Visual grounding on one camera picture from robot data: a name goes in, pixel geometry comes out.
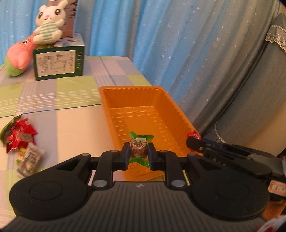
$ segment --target pink plush toy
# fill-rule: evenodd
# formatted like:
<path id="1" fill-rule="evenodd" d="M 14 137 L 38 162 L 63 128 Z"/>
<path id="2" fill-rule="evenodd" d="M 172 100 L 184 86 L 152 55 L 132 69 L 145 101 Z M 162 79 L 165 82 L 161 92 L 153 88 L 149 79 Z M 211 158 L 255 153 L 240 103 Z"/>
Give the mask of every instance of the pink plush toy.
<path id="1" fill-rule="evenodd" d="M 8 49 L 5 64 L 9 76 L 19 76 L 28 68 L 33 59 L 33 49 L 37 47 L 37 44 L 33 43 L 35 36 L 35 34 L 32 34 Z"/>

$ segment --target green candy wrapper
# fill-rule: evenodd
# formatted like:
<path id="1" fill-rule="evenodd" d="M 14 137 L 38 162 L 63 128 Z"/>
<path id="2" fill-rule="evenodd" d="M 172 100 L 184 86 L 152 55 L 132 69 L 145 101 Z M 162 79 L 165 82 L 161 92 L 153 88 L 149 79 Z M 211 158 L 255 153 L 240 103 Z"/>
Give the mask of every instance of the green candy wrapper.
<path id="1" fill-rule="evenodd" d="M 21 115 L 17 115 L 2 129 L 0 133 L 0 141 L 2 142 L 3 146 L 6 145 L 6 139 L 12 134 L 12 130 L 14 129 L 16 122 L 20 120 Z"/>
<path id="2" fill-rule="evenodd" d="M 131 155 L 129 163 L 138 163 L 145 167 L 149 167 L 147 144 L 154 138 L 153 135 L 138 135 L 133 131 L 129 134 Z"/>

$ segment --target plush bunny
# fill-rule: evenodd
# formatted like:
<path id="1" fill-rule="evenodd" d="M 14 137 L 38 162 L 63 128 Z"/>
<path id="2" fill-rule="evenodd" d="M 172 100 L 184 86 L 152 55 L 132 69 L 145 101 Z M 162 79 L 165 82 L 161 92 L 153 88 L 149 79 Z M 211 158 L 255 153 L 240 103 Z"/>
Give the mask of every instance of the plush bunny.
<path id="1" fill-rule="evenodd" d="M 57 6 L 47 7 L 43 5 L 39 9 L 36 19 L 38 28 L 34 30 L 36 36 L 33 42 L 36 44 L 50 44 L 57 42 L 63 32 L 59 29 L 65 24 L 65 10 L 68 0 L 62 0 Z"/>

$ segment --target sticker label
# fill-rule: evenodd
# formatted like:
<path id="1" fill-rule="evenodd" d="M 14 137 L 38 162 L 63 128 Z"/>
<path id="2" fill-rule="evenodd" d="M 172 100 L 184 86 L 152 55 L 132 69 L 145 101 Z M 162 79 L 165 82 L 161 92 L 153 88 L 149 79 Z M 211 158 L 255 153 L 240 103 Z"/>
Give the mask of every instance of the sticker label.
<path id="1" fill-rule="evenodd" d="M 286 197 L 286 184 L 272 180 L 269 184 L 268 191 Z"/>
<path id="2" fill-rule="evenodd" d="M 75 58 L 75 50 L 36 54 L 38 76 L 74 73 Z"/>

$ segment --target table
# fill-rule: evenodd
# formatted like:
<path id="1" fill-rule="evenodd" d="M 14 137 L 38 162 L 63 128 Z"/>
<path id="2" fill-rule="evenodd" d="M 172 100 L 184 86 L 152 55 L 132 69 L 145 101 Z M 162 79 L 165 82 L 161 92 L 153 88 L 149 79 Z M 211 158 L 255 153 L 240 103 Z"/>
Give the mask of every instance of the table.
<path id="1" fill-rule="evenodd" d="M 18 77 L 6 76 L 0 66 L 0 128 L 23 112 L 38 131 L 36 144 L 45 150 L 40 169 L 81 153 L 100 156 L 113 142 L 98 88 L 103 85 L 150 85 L 126 57 L 85 57 L 84 76 L 35 81 L 33 68 Z M 15 214 L 9 191 L 19 178 L 17 153 L 0 147 L 0 228 Z M 121 171 L 115 180 L 124 180 Z"/>

